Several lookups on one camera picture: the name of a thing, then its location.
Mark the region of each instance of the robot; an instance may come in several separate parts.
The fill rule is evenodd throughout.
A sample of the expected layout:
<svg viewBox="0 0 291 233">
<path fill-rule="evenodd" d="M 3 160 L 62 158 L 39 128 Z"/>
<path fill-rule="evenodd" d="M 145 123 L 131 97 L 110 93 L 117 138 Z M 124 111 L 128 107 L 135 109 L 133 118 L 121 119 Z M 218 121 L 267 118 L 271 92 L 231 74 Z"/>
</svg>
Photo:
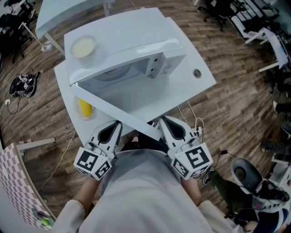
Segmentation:
<svg viewBox="0 0 291 233">
<path fill-rule="evenodd" d="M 170 116 L 159 118 L 158 129 L 166 142 L 171 158 L 171 166 L 185 180 L 193 178 L 213 163 L 205 143 L 189 125 Z M 117 159 L 114 148 L 119 143 L 122 132 L 120 121 L 107 122 L 96 128 L 84 148 L 80 147 L 74 166 L 83 174 L 99 181 L 112 168 Z"/>
</svg>

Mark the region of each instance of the white table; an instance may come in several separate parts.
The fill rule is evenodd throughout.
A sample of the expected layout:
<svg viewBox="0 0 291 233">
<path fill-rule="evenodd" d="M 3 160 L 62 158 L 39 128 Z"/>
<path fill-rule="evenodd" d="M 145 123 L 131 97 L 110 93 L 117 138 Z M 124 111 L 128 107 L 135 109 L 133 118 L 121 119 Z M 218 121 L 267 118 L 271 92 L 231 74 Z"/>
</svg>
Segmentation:
<svg viewBox="0 0 291 233">
<path fill-rule="evenodd" d="M 177 37 L 187 52 L 187 55 L 170 75 L 169 79 L 172 80 L 171 84 L 166 85 L 166 88 L 162 93 L 159 93 L 159 95 L 155 98 L 155 101 L 149 102 L 149 104 L 144 108 L 137 108 L 136 111 L 131 112 L 133 116 L 143 122 L 153 120 L 154 118 L 164 114 L 170 109 L 216 84 L 213 75 L 208 69 L 206 63 L 203 61 L 203 58 L 193 46 L 192 42 L 172 19 L 167 18 L 167 20 L 173 24 Z M 195 68 L 198 68 L 202 73 L 200 79 L 195 78 L 192 74 Z M 87 121 L 81 120 L 75 112 L 75 95 L 69 85 L 65 61 L 55 67 L 55 75 L 69 116 L 80 140 L 83 145 L 85 145 L 96 127 L 108 121 L 112 121 L 114 118 L 108 116 L 100 110 L 95 109 L 95 118 Z M 123 124 L 122 136 L 132 130 L 132 128 Z"/>
<path fill-rule="evenodd" d="M 286 48 L 283 47 L 283 43 L 280 41 L 280 38 L 275 33 L 271 32 L 267 28 L 262 28 L 256 35 L 246 40 L 245 43 L 248 44 L 254 39 L 258 38 L 259 36 L 262 36 L 263 34 L 265 34 L 267 38 L 264 41 L 262 41 L 260 45 L 268 41 L 274 50 L 277 62 L 275 62 L 272 65 L 259 69 L 259 72 L 263 72 L 265 70 L 271 69 L 276 66 L 279 66 L 279 69 L 281 69 L 282 66 L 288 63 L 288 54 L 287 54 Z"/>
<path fill-rule="evenodd" d="M 50 36 L 49 30 L 61 22 L 90 8 L 103 4 L 105 16 L 109 16 L 109 4 L 115 0 L 43 0 L 35 33 L 38 39 L 45 36 L 63 55 L 64 49 Z"/>
</svg>

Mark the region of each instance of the pink checkered board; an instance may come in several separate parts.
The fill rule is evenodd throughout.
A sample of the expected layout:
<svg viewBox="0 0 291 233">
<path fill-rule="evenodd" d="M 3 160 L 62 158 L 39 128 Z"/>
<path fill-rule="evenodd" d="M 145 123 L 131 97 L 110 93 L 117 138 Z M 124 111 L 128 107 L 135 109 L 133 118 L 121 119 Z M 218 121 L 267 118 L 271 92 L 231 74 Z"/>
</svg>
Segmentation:
<svg viewBox="0 0 291 233">
<path fill-rule="evenodd" d="M 27 171 L 22 168 L 20 159 L 13 143 L 0 152 L 0 181 L 7 196 L 23 220 L 30 225 L 48 230 L 37 223 L 37 218 L 31 210 L 33 208 L 50 216 L 35 194 L 34 186 L 30 185 L 30 178 L 27 178 L 29 176 Z M 9 178 L 5 176 L 1 165 L 6 168 Z"/>
</svg>

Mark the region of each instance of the parquet floor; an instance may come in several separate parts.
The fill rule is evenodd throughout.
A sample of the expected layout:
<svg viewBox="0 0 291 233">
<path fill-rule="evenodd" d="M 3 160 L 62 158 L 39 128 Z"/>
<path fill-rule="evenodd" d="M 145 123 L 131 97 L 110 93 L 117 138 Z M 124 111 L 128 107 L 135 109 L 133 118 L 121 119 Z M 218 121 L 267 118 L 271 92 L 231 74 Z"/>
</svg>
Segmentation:
<svg viewBox="0 0 291 233">
<path fill-rule="evenodd" d="M 129 0 L 116 2 L 112 14 L 134 9 Z M 198 11 L 188 0 L 134 2 L 138 7 L 158 7 L 165 16 L 171 17 L 192 41 L 215 77 L 215 86 L 190 99 L 196 115 L 204 120 L 204 141 L 214 162 L 217 161 L 220 150 L 227 149 L 238 157 L 249 159 L 265 175 L 270 169 L 271 157 L 260 151 L 260 141 L 270 133 L 279 133 L 279 120 L 271 107 L 275 96 L 270 95 L 269 85 L 264 83 L 266 74 L 258 72 L 259 68 L 267 64 L 267 59 L 270 59 L 268 45 L 245 45 L 230 22 L 227 22 L 224 32 L 221 32 L 214 20 L 205 23 L 203 18 L 207 13 Z M 37 1 L 37 11 L 40 5 L 41 1 Z M 66 21 L 51 34 L 63 44 L 62 38 L 66 32 L 102 17 L 102 9 L 91 9 L 74 21 Z M 56 143 L 30 150 L 24 158 L 33 183 L 36 188 L 40 188 L 59 162 L 73 136 L 74 126 L 54 74 L 54 66 L 63 61 L 64 57 L 56 49 L 42 53 L 36 41 L 27 42 L 25 47 L 24 59 L 18 56 L 15 65 L 11 58 L 4 61 L 0 86 L 11 82 L 18 73 L 25 73 L 31 67 L 35 71 L 42 70 L 43 75 L 38 82 L 36 95 L 22 98 L 15 115 L 10 115 L 0 101 L 0 125 L 5 145 L 29 138 L 56 138 Z M 13 99 L 11 111 L 16 109 L 16 104 L 17 99 Z M 194 123 L 187 105 L 183 104 L 181 108 L 188 122 Z M 177 109 L 168 114 L 182 119 Z M 79 146 L 81 142 L 76 134 L 55 175 L 40 191 L 56 216 L 84 181 L 83 175 L 73 167 Z M 230 155 L 221 156 L 217 165 L 218 171 L 226 179 L 231 179 L 232 159 Z M 225 211 L 226 204 L 213 187 L 203 187 L 202 194 L 205 199 L 211 200 Z"/>
</svg>

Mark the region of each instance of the white bowl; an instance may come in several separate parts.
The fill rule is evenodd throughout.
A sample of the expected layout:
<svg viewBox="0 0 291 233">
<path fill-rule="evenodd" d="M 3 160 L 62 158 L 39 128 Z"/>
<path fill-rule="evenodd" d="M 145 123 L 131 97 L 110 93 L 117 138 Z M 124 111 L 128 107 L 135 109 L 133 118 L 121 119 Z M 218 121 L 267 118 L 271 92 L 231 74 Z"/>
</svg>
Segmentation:
<svg viewBox="0 0 291 233">
<path fill-rule="evenodd" d="M 96 48 L 96 40 L 91 35 L 83 35 L 71 45 L 71 55 L 74 58 L 83 58 L 90 55 Z"/>
</svg>

